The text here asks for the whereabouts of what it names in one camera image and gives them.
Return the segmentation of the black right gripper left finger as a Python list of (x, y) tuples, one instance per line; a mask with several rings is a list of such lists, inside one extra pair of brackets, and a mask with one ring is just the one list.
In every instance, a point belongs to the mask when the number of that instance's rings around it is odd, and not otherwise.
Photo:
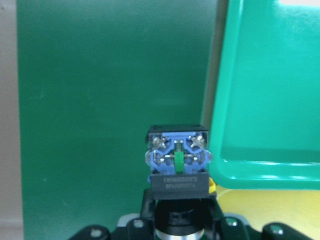
[(139, 216), (130, 220), (126, 225), (127, 240), (154, 240), (156, 238), (155, 210), (156, 201), (152, 191), (145, 189)]

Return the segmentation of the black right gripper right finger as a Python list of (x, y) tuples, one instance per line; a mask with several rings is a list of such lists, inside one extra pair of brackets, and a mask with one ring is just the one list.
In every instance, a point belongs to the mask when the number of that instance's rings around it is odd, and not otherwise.
[(202, 198), (204, 236), (207, 240), (239, 240), (240, 221), (234, 216), (225, 215), (215, 195)]

